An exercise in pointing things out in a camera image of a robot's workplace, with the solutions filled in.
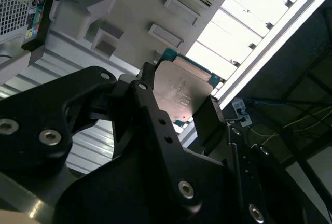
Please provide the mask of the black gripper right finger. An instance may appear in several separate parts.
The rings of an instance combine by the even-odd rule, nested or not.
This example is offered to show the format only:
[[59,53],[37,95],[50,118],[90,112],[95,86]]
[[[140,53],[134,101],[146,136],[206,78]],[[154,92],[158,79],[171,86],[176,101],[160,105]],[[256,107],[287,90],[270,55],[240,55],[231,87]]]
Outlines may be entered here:
[[326,219],[265,146],[248,146],[208,96],[194,113],[205,156],[222,149],[225,201],[223,223],[325,223]]

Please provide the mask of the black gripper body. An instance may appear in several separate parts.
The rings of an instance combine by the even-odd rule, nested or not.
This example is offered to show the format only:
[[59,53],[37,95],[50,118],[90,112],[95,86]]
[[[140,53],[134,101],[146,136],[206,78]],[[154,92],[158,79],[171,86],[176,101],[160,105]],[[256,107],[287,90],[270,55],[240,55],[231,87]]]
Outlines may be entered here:
[[240,223],[226,168],[190,150],[184,155],[198,210],[170,200],[154,156],[140,150],[72,183],[56,204],[56,223]]

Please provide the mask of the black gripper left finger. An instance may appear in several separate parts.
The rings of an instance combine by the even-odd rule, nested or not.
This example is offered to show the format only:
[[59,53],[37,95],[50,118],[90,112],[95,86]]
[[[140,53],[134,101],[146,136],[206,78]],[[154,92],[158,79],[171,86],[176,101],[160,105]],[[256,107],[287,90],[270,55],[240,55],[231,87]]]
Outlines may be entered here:
[[155,68],[145,63],[131,82],[91,66],[1,101],[1,170],[33,177],[55,174],[73,136],[98,120],[113,124],[115,160],[149,152],[161,169],[169,198],[193,212],[194,194],[184,150],[168,114],[153,95]]

